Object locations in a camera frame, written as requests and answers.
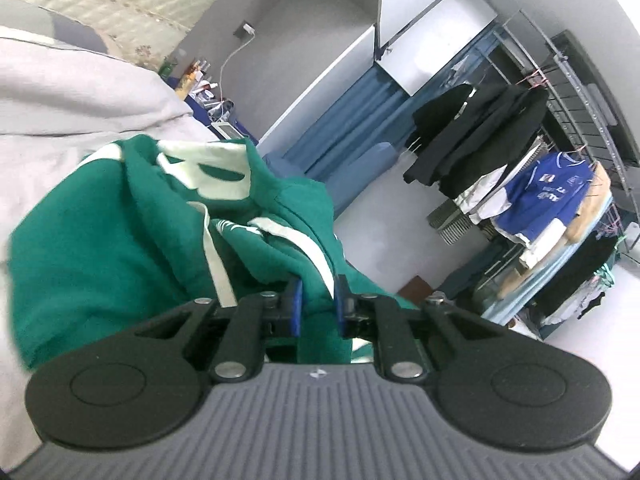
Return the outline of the grey bed sheet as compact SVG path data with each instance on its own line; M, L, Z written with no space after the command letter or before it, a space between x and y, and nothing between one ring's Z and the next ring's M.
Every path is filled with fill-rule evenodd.
M156 73L61 40L1 29L1 469L40 447L25 408L30 373L11 324L11 235L52 188L102 146L145 134L212 142Z

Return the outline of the grey white wardrobe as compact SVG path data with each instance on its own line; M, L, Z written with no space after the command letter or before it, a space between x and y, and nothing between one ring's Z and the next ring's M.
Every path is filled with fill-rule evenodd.
M205 58L264 154L290 148L372 65L408 92L494 19L486 0L215 0L178 44Z

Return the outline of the metal clothes rack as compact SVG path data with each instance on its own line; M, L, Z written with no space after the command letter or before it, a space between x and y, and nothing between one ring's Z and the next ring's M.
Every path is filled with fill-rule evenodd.
M543 86L549 92L547 113L532 146L491 191L480 188L462 200L445 196L431 224L446 232L456 226L491 232L489 245L439 290L457 307L503 323L528 304L553 311L608 260L620 236L615 193L628 192L630 182L610 126L582 82L588 68L573 37L562 32L547 38L548 56L537 62L510 29L499 26L494 36L497 47L481 63L492 67L499 81L469 86ZM557 152L588 162L593 177L586 196L566 228L549 226L530 247L515 243L491 223L499 213L494 196L520 171Z

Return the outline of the cluttered blue bedside table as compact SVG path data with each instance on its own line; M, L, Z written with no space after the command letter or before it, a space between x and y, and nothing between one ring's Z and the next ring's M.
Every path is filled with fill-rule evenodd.
M205 58L194 58L179 77L174 76L174 70L185 57L186 51L182 49L166 56L157 71L160 78L189 105L194 118L216 139L248 139L257 145L257 139L235 118L234 103L221 96L219 84L213 81L210 63Z

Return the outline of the black hanging jacket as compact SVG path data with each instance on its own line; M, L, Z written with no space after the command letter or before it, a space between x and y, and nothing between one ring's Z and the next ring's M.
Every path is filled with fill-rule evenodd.
M446 91L413 115L424 143L404 180L436 183L450 200L491 191L534 143L548 99L543 86L524 84L459 84Z

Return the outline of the blue sports jersey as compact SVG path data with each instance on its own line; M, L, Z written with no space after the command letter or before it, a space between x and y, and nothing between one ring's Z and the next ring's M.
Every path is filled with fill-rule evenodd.
M491 223L503 236L530 247L549 226L568 226L592 177L585 159L574 159L565 152L546 155L494 196L499 213Z

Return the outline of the green hooded sweatshirt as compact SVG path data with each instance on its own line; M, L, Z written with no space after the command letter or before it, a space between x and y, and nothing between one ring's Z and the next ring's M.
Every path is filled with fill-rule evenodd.
M102 146L9 238L9 309L22 362L50 359L198 298L233 307L303 285L296 359L360 362L338 332L334 281L377 292L346 260L326 187L276 176L243 141Z

